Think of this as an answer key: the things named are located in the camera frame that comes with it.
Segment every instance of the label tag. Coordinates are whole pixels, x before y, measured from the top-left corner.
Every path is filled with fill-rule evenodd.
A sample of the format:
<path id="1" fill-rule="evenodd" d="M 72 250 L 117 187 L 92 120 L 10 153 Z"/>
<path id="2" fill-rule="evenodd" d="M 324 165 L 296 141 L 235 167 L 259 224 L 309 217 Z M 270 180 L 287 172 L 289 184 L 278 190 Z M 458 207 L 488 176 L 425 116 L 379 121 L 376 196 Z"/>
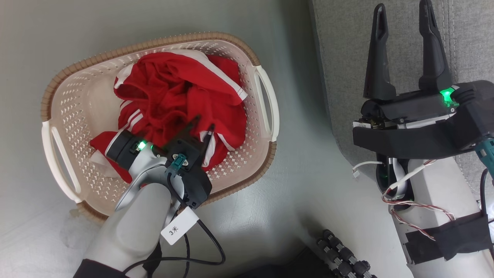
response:
<path id="1" fill-rule="evenodd" d="M 199 217 L 197 217 L 190 207 L 186 207 L 163 229 L 163 231 L 161 231 L 161 235 L 170 245 L 174 245 L 196 224 L 197 220 L 199 220 Z"/>
<path id="2" fill-rule="evenodd" d="M 360 122 L 353 122 L 353 127 L 354 128 L 366 128 L 366 129 L 371 129 L 372 126 L 369 123 L 360 123 Z"/>

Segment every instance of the black tape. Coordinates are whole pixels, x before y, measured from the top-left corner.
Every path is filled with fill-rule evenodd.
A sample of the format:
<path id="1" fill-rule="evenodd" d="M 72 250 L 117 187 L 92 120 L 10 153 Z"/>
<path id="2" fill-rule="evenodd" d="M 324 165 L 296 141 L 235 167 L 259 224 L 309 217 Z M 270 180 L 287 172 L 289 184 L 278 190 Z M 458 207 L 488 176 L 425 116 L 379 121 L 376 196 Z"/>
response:
<path id="1" fill-rule="evenodd" d="M 443 257 L 448 261 L 458 253 L 478 252 L 492 246 L 488 218 L 482 216 L 481 212 L 425 231 L 436 241 L 419 231 L 406 234 L 408 242 L 405 243 L 405 247 L 416 265 Z"/>
<path id="2" fill-rule="evenodd" d="M 83 259 L 74 278 L 128 278 L 128 276 L 102 263 Z"/>
<path id="3" fill-rule="evenodd" d="M 161 244 L 158 241 L 158 245 L 156 245 L 156 248 L 151 253 L 151 255 L 149 255 L 149 257 L 147 258 L 147 260 L 159 259 L 159 258 L 161 258 L 162 255 L 163 254 L 161 252 Z M 160 263 L 161 263 L 160 261 L 156 261 L 156 262 L 152 262 L 152 263 L 145 263 L 145 264 L 142 265 L 142 268 L 144 268 L 148 272 L 148 277 L 152 277 L 154 271 L 156 271 L 156 269 L 158 268 L 158 266 L 160 266 Z"/>

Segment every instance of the wire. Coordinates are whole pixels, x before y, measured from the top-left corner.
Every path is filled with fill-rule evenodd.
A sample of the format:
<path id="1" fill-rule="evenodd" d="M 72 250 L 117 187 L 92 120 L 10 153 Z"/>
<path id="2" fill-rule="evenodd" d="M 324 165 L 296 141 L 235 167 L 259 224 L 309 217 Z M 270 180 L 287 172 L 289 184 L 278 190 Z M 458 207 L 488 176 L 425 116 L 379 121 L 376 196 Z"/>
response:
<path id="1" fill-rule="evenodd" d="M 171 194 L 180 202 L 180 204 L 184 207 L 187 207 L 187 204 L 184 202 L 182 198 L 178 195 L 178 193 L 175 191 L 173 186 L 171 185 L 171 173 L 168 174 L 166 178 L 167 182 L 167 188 L 170 190 Z M 199 219 L 197 220 L 197 224 L 203 228 L 204 232 L 211 238 L 213 241 L 214 245 L 218 249 L 220 255 L 221 255 L 221 261 L 219 262 L 210 262 L 210 261 L 203 261 L 203 260 L 197 260 L 197 259 L 191 259 L 191 258 L 181 258 L 181 257 L 162 257 L 162 258 L 155 258 L 155 259 L 147 259 L 147 260 L 142 260 L 139 262 L 136 262 L 132 265 L 130 265 L 128 268 L 126 268 L 122 274 L 125 276 L 127 272 L 132 270 L 133 268 L 140 266 L 145 263 L 154 263 L 154 262 L 164 262 L 164 261 L 181 261 L 181 262 L 192 262 L 192 263 L 197 263 L 197 264 L 202 264 L 202 265 L 209 265 L 209 266 L 219 266 L 225 263 L 226 261 L 226 256 L 225 252 L 223 251 L 223 248 L 221 248 L 221 245 L 219 244 L 218 240 L 213 236 L 211 231 L 204 225 L 204 223 Z"/>
<path id="2" fill-rule="evenodd" d="M 383 198 L 385 199 L 388 199 L 386 198 L 386 195 L 392 191 L 393 189 L 397 188 L 401 183 L 409 180 L 411 177 L 415 176 L 416 174 L 418 174 L 420 171 L 424 170 L 425 167 L 429 166 L 429 165 L 432 165 L 434 162 L 436 162 L 437 160 L 436 159 L 431 159 L 431 160 L 427 160 L 424 164 L 418 166 L 417 168 L 415 168 L 413 171 L 411 171 L 410 173 L 406 174 L 403 178 L 401 178 L 399 181 L 396 181 L 395 183 L 391 184 L 388 189 L 384 192 L 384 194 L 382 195 Z"/>
<path id="3" fill-rule="evenodd" d="M 393 215 L 396 218 L 396 220 L 398 220 L 400 223 L 403 223 L 403 224 L 408 225 L 408 226 L 410 226 L 410 227 L 412 227 L 414 229 L 417 229 L 424 236 L 428 237 L 429 239 L 431 239 L 433 241 L 436 241 L 436 239 L 433 236 L 431 236 L 430 234 L 428 234 L 424 229 L 420 228 L 417 225 L 414 225 L 412 223 L 409 223 L 409 222 L 405 221 L 403 218 L 401 218 L 398 215 L 398 213 L 395 211 L 394 206 L 396 206 L 396 205 L 409 205 L 409 206 L 422 207 L 422 208 L 425 208 L 425 209 L 428 209 L 428 210 L 431 210 L 431 211 L 440 211 L 440 212 L 443 212 L 444 214 L 446 214 L 447 217 L 450 219 L 450 221 L 454 221 L 454 220 L 456 220 L 456 217 L 454 216 L 454 214 L 452 212 L 447 211 L 447 210 L 445 210 L 443 208 L 434 206 L 434 205 L 425 205 L 425 204 L 417 203 L 417 202 L 414 202 L 414 201 L 393 201 L 393 200 L 388 199 L 386 196 L 387 196 L 387 194 L 390 191 L 392 191 L 393 189 L 395 189 L 396 187 L 398 187 L 399 184 L 401 184 L 402 182 L 407 181 L 408 179 L 410 179 L 411 177 L 413 177 L 414 175 L 416 175 L 420 171 L 424 170 L 425 167 L 433 164 L 436 161 L 437 160 L 435 160 L 435 159 L 427 160 L 424 164 L 420 165 L 419 167 L 415 168 L 410 173 L 406 174 L 399 181 L 396 181 L 395 183 L 393 183 L 392 185 L 390 185 L 388 187 L 388 189 L 382 195 L 382 201 L 385 202 L 386 204 L 390 204 L 391 205 L 390 212 L 391 212 L 391 215 Z"/>
<path id="4" fill-rule="evenodd" d="M 367 164 L 384 164 L 380 161 L 366 161 L 366 162 L 361 162 L 357 165 L 355 165 L 355 167 L 352 168 L 352 172 L 355 173 L 357 171 L 357 168 L 359 168 L 360 166 L 364 166 L 364 165 L 367 165 Z"/>
<path id="5" fill-rule="evenodd" d="M 487 168 L 482 172 L 482 176 L 480 177 L 480 188 L 479 188 L 482 216 L 485 216 L 485 217 L 488 217 L 487 216 L 487 207 L 486 207 L 486 179 L 487 179 L 487 173 L 488 172 L 489 171 Z M 489 251 L 491 252 L 491 256 L 494 260 L 494 246 L 491 246 L 489 248 Z"/>
<path id="6" fill-rule="evenodd" d="M 406 222 L 405 220 L 403 220 L 403 218 L 401 218 L 401 217 L 400 217 L 400 216 L 396 213 L 396 211 L 395 211 L 395 209 L 394 209 L 394 208 L 391 208 L 391 214 L 392 214 L 392 215 L 396 218 L 396 220 L 398 220 L 399 222 L 401 222 L 401 223 L 403 223 L 403 224 L 405 224 L 405 225 L 408 225 L 408 226 L 410 226 L 410 227 L 412 227 L 412 228 L 417 229 L 417 230 L 418 230 L 419 232 L 421 232 L 424 236 L 426 236 L 426 237 L 430 238 L 430 239 L 431 239 L 431 240 L 433 240 L 433 241 L 436 241 L 436 239 L 435 239 L 433 236 L 429 235 L 429 234 L 428 234 L 428 233 L 427 233 L 424 229 L 421 229 L 419 226 L 414 225 L 414 224 L 412 224 L 412 223 L 409 223 L 409 222 Z"/>
<path id="7" fill-rule="evenodd" d="M 187 248 L 187 259 L 190 259 L 190 244 L 189 244 L 189 237 L 187 234 L 184 234 L 184 239 L 185 239 L 185 246 Z M 189 268 L 190 268 L 190 262 L 185 263 L 185 273 L 183 278 L 187 278 L 187 275 L 189 274 Z"/>

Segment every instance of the white floor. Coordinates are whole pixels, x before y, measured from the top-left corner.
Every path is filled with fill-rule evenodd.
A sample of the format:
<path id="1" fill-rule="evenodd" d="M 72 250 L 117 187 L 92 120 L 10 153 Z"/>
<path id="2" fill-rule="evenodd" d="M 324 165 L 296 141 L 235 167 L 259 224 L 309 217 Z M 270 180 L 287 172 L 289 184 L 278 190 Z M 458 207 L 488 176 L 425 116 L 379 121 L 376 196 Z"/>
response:
<path id="1" fill-rule="evenodd" d="M 41 145 L 40 101 L 62 68 L 148 39 L 223 31 L 247 42 L 277 92 L 278 151 L 256 184 L 198 210 L 223 245 L 221 267 L 189 277 L 231 277 L 313 247 L 331 229 L 379 278 L 411 277 L 375 184 L 352 179 L 330 131 L 304 0 L 4 0 L 0 3 L 0 277 L 67 278 L 99 227 L 55 183 Z M 198 228 L 192 257 L 218 258 Z M 184 256 L 183 241 L 164 250 Z M 155 277 L 181 277 L 162 263 Z"/>

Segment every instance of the green led light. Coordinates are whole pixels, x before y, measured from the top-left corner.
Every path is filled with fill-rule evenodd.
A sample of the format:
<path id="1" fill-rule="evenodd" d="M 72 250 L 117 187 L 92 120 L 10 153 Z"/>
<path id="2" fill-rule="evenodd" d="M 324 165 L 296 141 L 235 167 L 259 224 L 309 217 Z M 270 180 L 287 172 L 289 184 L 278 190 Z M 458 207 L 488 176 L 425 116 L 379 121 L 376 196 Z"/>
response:
<path id="1" fill-rule="evenodd" d="M 144 149 L 145 147 L 146 147 L 146 142 L 144 142 L 144 141 L 142 141 L 141 143 L 139 143 L 139 145 L 137 146 L 137 148 L 138 148 L 139 150 L 142 150 L 142 149 Z"/>
<path id="2" fill-rule="evenodd" d="M 444 102 L 451 102 L 453 101 L 451 99 L 451 94 L 454 92 L 454 89 L 453 88 L 447 88 L 446 90 L 442 90 L 440 91 L 440 93 L 443 95 L 444 97 Z"/>

